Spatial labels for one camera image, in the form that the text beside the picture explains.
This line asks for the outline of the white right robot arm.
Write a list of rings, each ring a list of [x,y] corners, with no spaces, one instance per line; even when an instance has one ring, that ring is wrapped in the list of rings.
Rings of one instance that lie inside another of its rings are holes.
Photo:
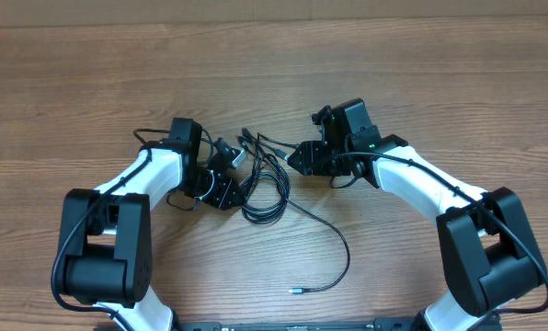
[[[487,191],[438,169],[397,135],[381,136],[362,99],[312,116],[321,137],[287,164],[304,176],[363,178],[436,225],[445,294],[414,317],[378,318],[379,330],[498,330],[503,314],[548,308],[548,272],[512,190]]]

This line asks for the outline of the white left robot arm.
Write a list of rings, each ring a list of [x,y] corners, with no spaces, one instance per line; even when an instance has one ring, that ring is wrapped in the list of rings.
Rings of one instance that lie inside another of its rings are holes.
[[[147,132],[134,130],[140,151],[118,176],[64,197],[51,293],[63,309],[106,314],[120,330],[178,330],[177,314],[151,286],[151,212],[177,191],[221,211],[242,206],[227,173],[245,152],[192,119],[173,119],[159,140],[145,140]]]

